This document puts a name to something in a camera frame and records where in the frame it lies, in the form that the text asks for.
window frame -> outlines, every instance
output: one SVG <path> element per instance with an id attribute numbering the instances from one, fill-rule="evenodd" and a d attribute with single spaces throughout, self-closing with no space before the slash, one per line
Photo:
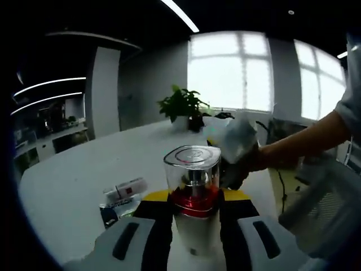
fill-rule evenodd
<path id="1" fill-rule="evenodd" d="M 217 33 L 219 34 L 223 34 L 223 33 L 229 33 L 229 34 L 234 34 L 236 36 L 238 45 L 239 45 L 239 52 L 238 53 L 229 53 L 229 54 L 211 54 L 211 55 L 203 55 L 203 56 L 193 56 L 192 55 L 192 37 L 194 36 L 200 36 L 200 35 L 217 35 Z M 245 52 L 245 46 L 244 46 L 244 34 L 257 34 L 260 35 L 263 40 L 265 41 L 265 45 L 266 45 L 266 55 L 253 55 L 253 54 L 247 54 Z M 242 101 L 242 105 L 240 105 L 239 108 L 227 108 L 227 107 L 212 107 L 212 109 L 214 110 L 227 110 L 227 111 L 243 111 L 243 110 L 247 110 L 249 112 L 271 112 L 272 108 L 274 106 L 274 78 L 273 78 L 273 66 L 272 66 L 272 58 L 271 58 L 271 50 L 270 50 L 270 44 L 268 42 L 268 39 L 266 37 L 266 35 L 262 32 L 252 32 L 252 31 L 220 31 L 220 32 L 216 32 L 216 33 L 202 33 L 202 34 L 196 34 L 193 35 L 191 37 L 191 40 L 189 41 L 189 45 L 188 45 L 188 65 L 191 64 L 191 62 L 193 60 L 198 60 L 198 59 L 206 59 L 206 58 L 212 58 L 212 57 L 218 57 L 218 56 L 229 56 L 229 57 L 237 57 L 241 60 L 242 66 L 245 67 L 245 63 L 247 60 L 249 59 L 258 59 L 258 60 L 264 60 L 268 63 L 268 67 L 269 67 L 269 78 L 270 78 L 270 106 L 268 110 L 251 110 L 248 109 L 246 107 L 247 104 L 247 71 L 245 68 L 242 69 L 242 73 L 241 76 L 243 78 L 243 90 L 242 91 L 242 95 L 243 95 L 243 101 Z"/>
<path id="2" fill-rule="evenodd" d="M 315 66 L 312 67 L 310 65 L 307 65 L 307 64 L 303 64 L 301 63 L 300 61 L 300 57 L 297 53 L 297 43 L 301 43 L 303 44 L 304 46 L 307 46 L 311 49 L 311 52 L 312 52 L 312 56 L 314 58 L 314 61 L 315 61 Z M 322 90 L 321 90 L 321 76 L 326 76 L 328 78 L 330 78 L 331 80 L 335 81 L 335 82 L 338 82 L 340 83 L 341 85 L 343 85 L 346 89 L 346 78 L 345 78 L 345 70 L 342 68 L 341 66 L 341 69 L 342 69 L 342 79 L 343 80 L 340 80 L 339 78 L 337 77 L 334 77 L 332 75 L 330 75 L 328 72 L 325 72 L 324 70 L 322 70 L 320 68 L 320 65 L 319 65 L 319 62 L 318 62 L 318 58 L 316 56 L 316 51 L 321 51 L 325 54 L 327 54 L 325 51 L 317 48 L 317 47 L 314 47 L 312 45 L 309 45 L 305 42 L 302 42 L 302 41 L 298 41 L 298 40 L 294 40 L 294 47 L 295 47 L 295 50 L 296 50 L 296 53 L 297 53 L 297 60 L 298 60 L 298 66 L 299 66 L 299 70 L 300 70 L 300 73 L 301 73 L 301 69 L 306 69 L 312 73 L 314 73 L 316 75 L 316 79 L 317 79 L 317 89 L 318 89 L 318 114 L 317 114 L 317 119 L 313 120 L 313 119 L 309 119 L 309 120 L 312 120 L 312 121 L 318 121 L 321 117 L 321 106 L 322 106 Z"/>

cable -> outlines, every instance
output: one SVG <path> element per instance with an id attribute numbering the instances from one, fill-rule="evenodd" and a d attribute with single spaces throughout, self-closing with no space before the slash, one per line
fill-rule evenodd
<path id="1" fill-rule="evenodd" d="M 277 172 L 278 172 L 278 176 L 279 176 L 279 178 L 280 178 L 280 181 L 281 181 L 281 183 L 282 183 L 282 213 L 284 212 L 284 203 L 285 203 L 285 201 L 286 201 L 286 199 L 287 199 L 287 195 L 286 195 L 286 189 L 285 189 L 285 186 L 284 186 L 284 182 L 283 182 L 283 179 L 282 179 L 282 176 L 281 176 L 281 173 L 280 173 L 280 171 L 278 170 L 278 169 L 276 169 L 277 170 Z"/>
<path id="2" fill-rule="evenodd" d="M 267 131 L 267 135 L 269 136 L 270 135 L 270 130 L 269 128 L 267 128 L 265 126 L 265 124 L 263 124 L 262 122 L 256 120 L 256 123 L 261 126 L 262 128 L 264 128 L 264 130 Z M 282 176 L 281 176 L 281 172 L 276 168 L 276 171 L 278 172 L 278 177 L 280 178 L 280 181 L 281 181 L 281 184 L 282 184 L 282 213 L 284 212 L 284 204 L 285 204 L 285 201 L 287 199 L 287 195 L 286 195 L 286 189 L 285 189 L 285 186 L 284 186 L 284 182 L 283 182 L 283 179 L 282 179 Z"/>

green plant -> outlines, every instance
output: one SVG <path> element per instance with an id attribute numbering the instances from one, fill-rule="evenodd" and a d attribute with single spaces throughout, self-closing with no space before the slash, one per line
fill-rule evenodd
<path id="1" fill-rule="evenodd" d="M 196 97 L 199 93 L 194 90 L 181 89 L 177 85 L 173 85 L 172 90 L 172 96 L 165 97 L 163 100 L 157 102 L 160 106 L 159 113 L 164 113 L 166 117 L 170 117 L 171 122 L 174 122 L 177 116 L 200 115 L 199 108 L 202 104 L 209 107 L 208 104 Z"/>

black slot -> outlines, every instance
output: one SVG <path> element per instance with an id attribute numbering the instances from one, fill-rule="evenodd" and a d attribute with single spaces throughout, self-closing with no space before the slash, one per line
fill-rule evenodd
<path id="1" fill-rule="evenodd" d="M 122 235 L 119 237 L 116 245 L 114 246 L 113 257 L 121 261 L 125 259 L 125 255 L 128 250 L 130 241 L 132 240 L 138 227 L 139 224 L 133 222 L 127 225 Z"/>
<path id="2" fill-rule="evenodd" d="M 221 241 L 227 271 L 252 270 L 247 242 L 236 220 L 225 221 L 221 224 Z"/>
<path id="3" fill-rule="evenodd" d="M 142 258 L 142 271 L 167 271 L 170 244 L 172 242 L 171 224 L 173 222 L 172 204 L 143 200 L 133 216 L 154 219 Z"/>
<path id="4" fill-rule="evenodd" d="M 262 240 L 268 258 L 273 259 L 280 255 L 281 250 L 267 225 L 263 221 L 257 221 L 253 223 L 253 226 Z"/>

lid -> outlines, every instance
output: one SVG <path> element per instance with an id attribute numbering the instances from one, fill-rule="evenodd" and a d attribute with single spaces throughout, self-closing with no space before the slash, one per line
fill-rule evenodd
<path id="1" fill-rule="evenodd" d="M 192 170 L 209 169 L 221 157 L 221 149 L 209 146 L 185 145 L 168 153 L 163 161 L 166 164 Z"/>

